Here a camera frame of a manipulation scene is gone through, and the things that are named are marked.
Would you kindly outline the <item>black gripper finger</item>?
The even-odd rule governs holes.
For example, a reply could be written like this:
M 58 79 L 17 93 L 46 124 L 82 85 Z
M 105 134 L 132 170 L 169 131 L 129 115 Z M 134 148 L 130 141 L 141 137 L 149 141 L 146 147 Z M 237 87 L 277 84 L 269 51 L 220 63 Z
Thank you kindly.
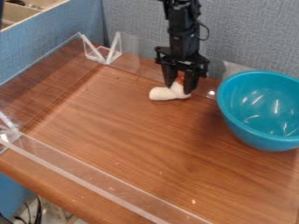
M 173 65 L 161 64 L 164 84 L 169 87 L 177 77 L 177 67 Z
M 182 92 L 186 95 L 197 87 L 198 78 L 200 78 L 200 72 L 197 70 L 188 69 L 185 71 L 182 80 Z

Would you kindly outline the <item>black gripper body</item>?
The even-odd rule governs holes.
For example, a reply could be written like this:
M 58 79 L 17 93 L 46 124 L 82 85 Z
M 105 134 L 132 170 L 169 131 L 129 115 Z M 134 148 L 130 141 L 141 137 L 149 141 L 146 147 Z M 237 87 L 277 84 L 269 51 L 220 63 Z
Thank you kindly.
M 157 46 L 153 50 L 156 52 L 156 64 L 173 65 L 177 67 L 177 71 L 186 71 L 188 69 L 197 70 L 200 72 L 200 77 L 206 77 L 210 61 L 197 52 L 192 53 L 186 58 L 182 59 L 172 56 L 169 47 Z

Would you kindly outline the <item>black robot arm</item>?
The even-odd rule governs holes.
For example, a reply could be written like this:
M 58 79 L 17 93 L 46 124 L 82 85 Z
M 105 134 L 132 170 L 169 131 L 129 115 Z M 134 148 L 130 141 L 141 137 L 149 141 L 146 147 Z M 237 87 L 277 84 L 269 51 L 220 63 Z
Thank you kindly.
M 200 77 L 206 77 L 210 63 L 200 55 L 200 27 L 206 28 L 198 20 L 201 4 L 198 0 L 158 1 L 168 21 L 169 45 L 153 49 L 154 63 L 161 66 L 166 87 L 173 84 L 178 72 L 182 72 L 182 92 L 189 94 L 197 87 Z

